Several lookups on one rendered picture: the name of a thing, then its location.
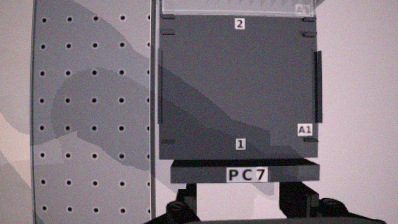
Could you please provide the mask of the grey perforated base plate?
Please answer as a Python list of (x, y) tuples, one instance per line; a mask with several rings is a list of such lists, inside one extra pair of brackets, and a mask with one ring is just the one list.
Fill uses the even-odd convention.
[(150, 0), (33, 0), (33, 224), (150, 221)]

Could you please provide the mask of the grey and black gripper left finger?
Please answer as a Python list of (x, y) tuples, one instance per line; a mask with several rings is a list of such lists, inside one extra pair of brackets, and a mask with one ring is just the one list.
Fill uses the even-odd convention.
[(178, 189), (175, 201), (166, 205), (166, 213), (144, 224), (184, 224), (201, 221), (197, 216), (197, 184)]

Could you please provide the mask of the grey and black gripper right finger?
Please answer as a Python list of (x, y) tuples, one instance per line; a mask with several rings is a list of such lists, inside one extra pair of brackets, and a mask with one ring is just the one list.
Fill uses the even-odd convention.
[(279, 182), (279, 208), (287, 218), (300, 217), (358, 217), (387, 224), (350, 213), (346, 206), (332, 198), (319, 199), (319, 194), (302, 182)]

